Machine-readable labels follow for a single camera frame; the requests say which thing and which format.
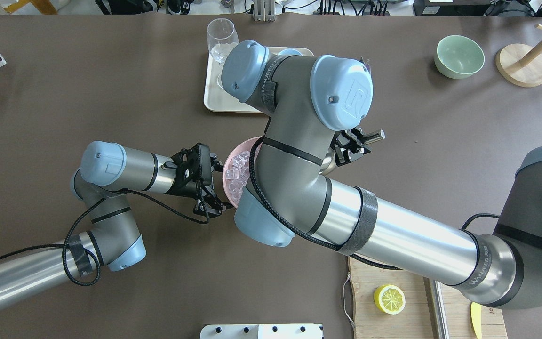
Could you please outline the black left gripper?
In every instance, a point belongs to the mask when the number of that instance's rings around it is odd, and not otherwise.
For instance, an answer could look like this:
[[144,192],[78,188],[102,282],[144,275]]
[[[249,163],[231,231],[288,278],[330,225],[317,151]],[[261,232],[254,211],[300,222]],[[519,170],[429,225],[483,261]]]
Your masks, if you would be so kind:
[[223,172],[224,164],[209,146],[197,143],[182,149],[161,166],[161,171],[174,170],[175,176],[167,195],[196,198],[193,214],[216,218],[234,206],[220,200],[214,191],[212,172]]

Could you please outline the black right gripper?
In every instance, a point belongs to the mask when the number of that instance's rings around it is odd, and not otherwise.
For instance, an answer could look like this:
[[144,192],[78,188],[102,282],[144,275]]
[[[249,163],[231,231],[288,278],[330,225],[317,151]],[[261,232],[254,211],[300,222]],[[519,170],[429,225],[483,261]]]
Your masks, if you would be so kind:
[[353,163],[372,152],[372,149],[364,144],[363,136],[363,129],[360,126],[334,134],[330,151],[338,167]]

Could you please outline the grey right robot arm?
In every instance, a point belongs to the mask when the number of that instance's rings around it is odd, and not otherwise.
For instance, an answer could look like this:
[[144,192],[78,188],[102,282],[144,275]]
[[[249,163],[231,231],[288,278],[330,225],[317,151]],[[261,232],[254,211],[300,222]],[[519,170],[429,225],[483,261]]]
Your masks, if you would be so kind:
[[542,146],[524,158],[492,234],[474,234],[322,175],[338,132],[366,116],[367,67],[331,55],[276,55],[239,43],[223,88],[267,116],[234,221],[243,234],[285,247],[295,234],[341,255],[363,255],[502,309],[542,306]]

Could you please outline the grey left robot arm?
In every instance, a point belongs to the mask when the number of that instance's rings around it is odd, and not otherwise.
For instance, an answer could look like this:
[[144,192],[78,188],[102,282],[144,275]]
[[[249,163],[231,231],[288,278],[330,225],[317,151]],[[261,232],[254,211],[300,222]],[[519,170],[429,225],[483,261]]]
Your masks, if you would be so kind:
[[214,191],[223,163],[197,143],[167,157],[94,141],[73,174],[71,191],[86,211],[55,243],[0,256],[0,310],[70,281],[87,287],[103,267],[118,272],[146,256],[127,196],[135,194],[188,221],[206,225],[230,208]]

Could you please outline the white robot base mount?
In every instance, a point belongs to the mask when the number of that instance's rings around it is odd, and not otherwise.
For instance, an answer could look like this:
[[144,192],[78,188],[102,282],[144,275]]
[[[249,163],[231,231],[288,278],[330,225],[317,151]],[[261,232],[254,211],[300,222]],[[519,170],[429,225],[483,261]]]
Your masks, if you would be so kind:
[[209,324],[200,339],[324,339],[322,324]]

